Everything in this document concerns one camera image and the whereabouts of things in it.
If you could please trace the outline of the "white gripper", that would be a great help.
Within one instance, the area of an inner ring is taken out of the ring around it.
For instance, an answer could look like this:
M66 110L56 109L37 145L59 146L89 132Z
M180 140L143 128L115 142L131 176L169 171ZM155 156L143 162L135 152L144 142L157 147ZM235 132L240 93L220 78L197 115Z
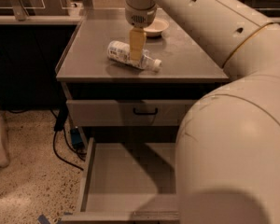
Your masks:
M136 9L129 5L125 7L125 18L127 22L133 26L132 30L129 32L131 60L140 60L147 39L143 28L148 27L154 22L156 13L156 6L146 9Z

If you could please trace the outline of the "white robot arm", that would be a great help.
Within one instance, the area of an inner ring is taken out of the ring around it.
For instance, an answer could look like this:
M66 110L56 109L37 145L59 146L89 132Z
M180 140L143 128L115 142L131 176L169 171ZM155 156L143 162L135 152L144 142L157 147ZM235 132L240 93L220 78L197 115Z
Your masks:
M181 224L280 224L280 25L238 0L159 5L230 78L184 117L175 146Z

